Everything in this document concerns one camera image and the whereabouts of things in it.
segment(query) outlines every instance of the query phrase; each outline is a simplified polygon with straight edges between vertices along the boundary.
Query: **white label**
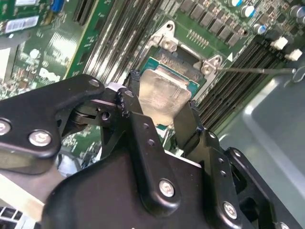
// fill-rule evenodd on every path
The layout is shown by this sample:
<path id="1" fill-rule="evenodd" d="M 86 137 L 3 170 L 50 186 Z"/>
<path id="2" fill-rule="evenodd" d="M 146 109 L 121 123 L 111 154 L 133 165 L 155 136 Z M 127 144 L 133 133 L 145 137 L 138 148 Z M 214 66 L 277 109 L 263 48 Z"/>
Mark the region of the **white label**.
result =
<path id="1" fill-rule="evenodd" d="M 36 0 L 16 0 L 15 6 L 27 6 L 27 5 L 34 5 Z"/>
<path id="2" fill-rule="evenodd" d="M 15 32 L 18 30 L 34 27 L 37 25 L 38 18 L 39 16 L 33 16 L 8 21 L 8 23 L 6 23 L 5 33 Z"/>

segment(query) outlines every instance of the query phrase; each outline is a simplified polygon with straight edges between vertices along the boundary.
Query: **metal pin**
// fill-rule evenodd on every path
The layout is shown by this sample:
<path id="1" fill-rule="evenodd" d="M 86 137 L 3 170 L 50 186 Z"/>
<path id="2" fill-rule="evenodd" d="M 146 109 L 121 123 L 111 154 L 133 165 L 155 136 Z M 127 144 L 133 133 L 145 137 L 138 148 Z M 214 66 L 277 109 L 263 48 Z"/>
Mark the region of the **metal pin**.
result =
<path id="1" fill-rule="evenodd" d="M 269 69 L 269 68 L 218 68 L 220 72 L 258 73 L 258 74 L 295 74 L 295 68 Z"/>

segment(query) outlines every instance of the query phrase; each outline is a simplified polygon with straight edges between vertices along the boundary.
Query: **silver capacitor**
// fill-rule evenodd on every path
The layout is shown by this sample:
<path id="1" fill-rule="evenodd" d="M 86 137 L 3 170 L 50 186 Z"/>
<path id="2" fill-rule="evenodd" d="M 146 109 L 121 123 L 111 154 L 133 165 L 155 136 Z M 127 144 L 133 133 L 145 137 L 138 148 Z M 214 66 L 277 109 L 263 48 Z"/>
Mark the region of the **silver capacitor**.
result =
<path id="1" fill-rule="evenodd" d="M 240 14 L 243 18 L 250 18 L 254 15 L 255 8 L 254 6 L 243 6 L 240 10 Z"/>
<path id="2" fill-rule="evenodd" d="M 302 18 L 305 16 L 305 6 L 295 5 L 290 10 L 291 17 Z"/>
<path id="3" fill-rule="evenodd" d="M 301 25 L 305 25 L 305 16 L 304 17 L 301 17 L 301 18 L 297 18 L 296 19 L 296 22 L 301 24 Z"/>
<path id="4" fill-rule="evenodd" d="M 253 26 L 253 31 L 258 35 L 262 35 L 266 32 L 266 26 L 261 24 L 255 24 Z"/>

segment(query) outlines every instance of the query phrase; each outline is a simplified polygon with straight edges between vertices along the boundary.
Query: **capacitor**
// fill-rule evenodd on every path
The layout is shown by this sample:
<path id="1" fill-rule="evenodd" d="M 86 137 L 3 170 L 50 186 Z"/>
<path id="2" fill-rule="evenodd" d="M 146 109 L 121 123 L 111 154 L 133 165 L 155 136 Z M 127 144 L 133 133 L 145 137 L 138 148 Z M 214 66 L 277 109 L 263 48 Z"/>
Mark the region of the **capacitor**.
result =
<path id="1" fill-rule="evenodd" d="M 255 9 L 254 6 L 243 6 L 240 10 L 240 14 L 243 18 L 250 18 L 254 15 Z"/>
<path id="2" fill-rule="evenodd" d="M 228 5 L 231 7 L 240 6 L 243 0 L 228 0 Z"/>
<path id="3" fill-rule="evenodd" d="M 293 6 L 290 10 L 291 17 L 302 18 L 305 16 L 305 6 Z"/>
<path id="4" fill-rule="evenodd" d="M 264 25 L 261 25 L 261 24 L 255 24 L 253 26 L 253 30 L 256 34 L 258 35 L 262 35 L 266 32 L 266 26 Z"/>
<path id="5" fill-rule="evenodd" d="M 297 18 L 296 19 L 296 22 L 301 24 L 301 25 L 305 25 L 305 16 L 304 17 L 301 17 L 301 18 Z"/>

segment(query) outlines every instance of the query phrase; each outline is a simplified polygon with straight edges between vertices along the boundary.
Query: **green circuit board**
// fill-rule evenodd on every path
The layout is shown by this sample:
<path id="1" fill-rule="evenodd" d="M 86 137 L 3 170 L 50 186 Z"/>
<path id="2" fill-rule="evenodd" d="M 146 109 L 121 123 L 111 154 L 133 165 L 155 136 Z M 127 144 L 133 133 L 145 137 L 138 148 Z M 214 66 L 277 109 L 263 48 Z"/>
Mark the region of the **green circuit board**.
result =
<path id="1" fill-rule="evenodd" d="M 0 85 L 1 99 L 82 72 L 103 83 L 122 83 L 131 68 L 143 69 L 147 60 L 157 55 L 158 49 L 152 47 L 139 60 L 148 40 L 168 21 L 175 24 L 174 37 L 179 46 L 184 45 L 205 59 L 221 55 L 226 67 L 253 40 L 256 35 L 253 26 L 257 23 L 267 30 L 280 31 L 300 47 L 303 45 L 303 26 L 290 16 L 294 3 L 288 0 L 244 0 L 238 7 L 229 7 L 227 0 L 91 0 L 87 1 L 91 7 L 82 21 L 76 19 L 76 12 L 83 0 L 66 0 L 63 9 L 53 14 L 51 20 L 49 0 L 35 1 L 30 6 L 15 6 L 12 2 L 0 0 L 0 9 L 6 9 L 0 15 L 0 35 L 7 21 L 24 16 L 39 15 L 37 24 L 44 26 L 32 29 L 31 38 L 18 46 L 11 77 Z M 251 18 L 241 17 L 241 9 L 246 5 L 255 8 Z M 211 21 L 205 25 L 202 21 L 207 14 Z M 92 56 L 92 51 L 97 50 L 101 53 Z M 196 82 L 197 90 L 205 82 L 202 76 Z M 64 145 L 80 155 L 92 142 L 99 141 L 99 128 L 89 126 L 66 138 Z"/>

